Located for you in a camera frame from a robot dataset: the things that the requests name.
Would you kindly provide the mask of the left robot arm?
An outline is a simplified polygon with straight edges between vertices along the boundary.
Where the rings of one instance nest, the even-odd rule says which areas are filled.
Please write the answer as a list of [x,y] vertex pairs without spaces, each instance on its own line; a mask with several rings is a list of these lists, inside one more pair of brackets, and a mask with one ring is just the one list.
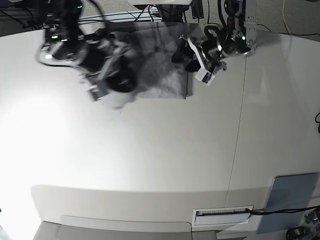
[[257,24],[255,0],[218,0],[217,12],[220,25],[207,23],[204,39],[190,38],[199,50],[200,59],[194,54],[185,70],[195,73],[203,66],[210,74],[225,71],[226,58],[247,55],[256,49]]

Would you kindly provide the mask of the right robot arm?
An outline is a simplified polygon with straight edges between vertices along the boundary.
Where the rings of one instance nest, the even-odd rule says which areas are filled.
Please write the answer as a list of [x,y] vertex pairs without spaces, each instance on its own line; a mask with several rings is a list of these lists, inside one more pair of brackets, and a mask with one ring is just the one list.
[[171,61],[181,23],[118,22],[105,18],[86,34],[79,25],[80,0],[44,1],[44,43],[38,61],[80,71],[97,100],[109,94],[185,99],[188,77]]

